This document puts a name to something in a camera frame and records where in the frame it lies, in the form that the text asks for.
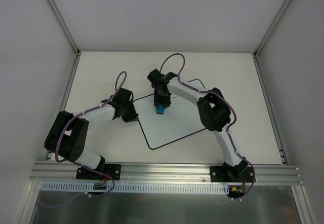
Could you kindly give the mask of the blue whiteboard eraser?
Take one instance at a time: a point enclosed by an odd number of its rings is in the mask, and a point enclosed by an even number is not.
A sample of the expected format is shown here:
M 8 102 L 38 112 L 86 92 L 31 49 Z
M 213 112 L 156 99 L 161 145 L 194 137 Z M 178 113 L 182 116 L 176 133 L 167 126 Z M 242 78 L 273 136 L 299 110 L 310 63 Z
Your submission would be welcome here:
M 158 115 L 163 115 L 165 111 L 165 106 L 164 105 L 157 105 L 156 106 L 156 113 Z

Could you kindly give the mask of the white whiteboard black frame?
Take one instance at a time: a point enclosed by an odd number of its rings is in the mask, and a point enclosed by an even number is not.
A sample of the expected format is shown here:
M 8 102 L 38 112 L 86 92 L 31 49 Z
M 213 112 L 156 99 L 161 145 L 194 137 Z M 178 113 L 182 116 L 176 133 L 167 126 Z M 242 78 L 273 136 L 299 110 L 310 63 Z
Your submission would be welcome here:
M 200 121 L 197 106 L 186 99 L 172 94 L 171 106 L 162 115 L 156 112 L 153 102 L 153 94 L 134 100 L 141 130 L 151 150 L 206 129 Z

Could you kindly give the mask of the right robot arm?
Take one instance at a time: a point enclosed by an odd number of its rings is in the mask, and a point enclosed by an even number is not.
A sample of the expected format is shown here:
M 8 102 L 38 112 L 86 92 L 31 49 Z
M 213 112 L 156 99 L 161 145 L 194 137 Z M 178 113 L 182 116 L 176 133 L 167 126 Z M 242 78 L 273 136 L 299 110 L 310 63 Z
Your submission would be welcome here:
M 216 171 L 216 176 L 211 177 L 211 180 L 228 182 L 243 180 L 248 162 L 238 153 L 229 130 L 233 124 L 230 116 L 233 115 L 235 119 L 237 117 L 220 90 L 199 89 L 180 81 L 173 72 L 162 74 L 157 69 L 151 71 L 147 78 L 154 89 L 154 106 L 158 115 L 162 115 L 171 105 L 172 94 L 197 106 L 201 123 L 215 135 L 224 158 L 222 167 Z

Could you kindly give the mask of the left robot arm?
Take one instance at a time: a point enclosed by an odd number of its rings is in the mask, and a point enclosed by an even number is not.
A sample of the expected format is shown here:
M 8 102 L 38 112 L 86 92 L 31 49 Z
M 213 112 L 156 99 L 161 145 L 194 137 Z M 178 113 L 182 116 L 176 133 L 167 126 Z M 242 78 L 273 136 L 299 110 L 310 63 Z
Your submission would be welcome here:
M 44 147 L 62 161 L 75 163 L 86 169 L 94 179 L 108 172 L 103 156 L 86 149 L 87 133 L 90 129 L 121 118 L 125 123 L 138 117 L 134 107 L 133 92 L 118 89 L 109 99 L 77 114 L 65 110 L 58 113 L 45 139 Z

